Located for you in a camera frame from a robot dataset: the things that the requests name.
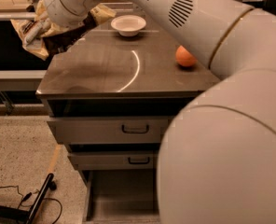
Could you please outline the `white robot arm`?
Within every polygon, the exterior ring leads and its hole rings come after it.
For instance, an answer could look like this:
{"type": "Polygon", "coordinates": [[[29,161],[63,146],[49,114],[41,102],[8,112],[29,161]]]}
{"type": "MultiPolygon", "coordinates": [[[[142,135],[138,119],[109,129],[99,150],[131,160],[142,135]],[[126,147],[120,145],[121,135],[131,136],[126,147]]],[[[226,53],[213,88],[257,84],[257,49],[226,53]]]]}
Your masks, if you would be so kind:
{"type": "MultiPolygon", "coordinates": [[[[44,0],[80,26],[102,0],[44,0]]],[[[219,79],[187,105],[159,150],[161,224],[276,224],[276,16],[234,0],[124,0],[219,79]]]]}

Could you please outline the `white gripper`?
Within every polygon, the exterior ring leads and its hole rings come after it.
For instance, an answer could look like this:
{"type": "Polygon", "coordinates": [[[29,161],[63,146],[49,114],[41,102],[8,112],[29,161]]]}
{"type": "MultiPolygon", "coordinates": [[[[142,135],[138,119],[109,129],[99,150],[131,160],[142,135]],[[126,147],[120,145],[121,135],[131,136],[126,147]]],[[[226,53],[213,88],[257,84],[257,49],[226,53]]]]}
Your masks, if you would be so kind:
{"type": "Polygon", "coordinates": [[[23,43],[29,45],[38,36],[40,31],[48,31],[52,28],[52,21],[47,13],[44,1],[37,3],[34,21],[24,21],[21,31],[24,34],[23,43]]]}

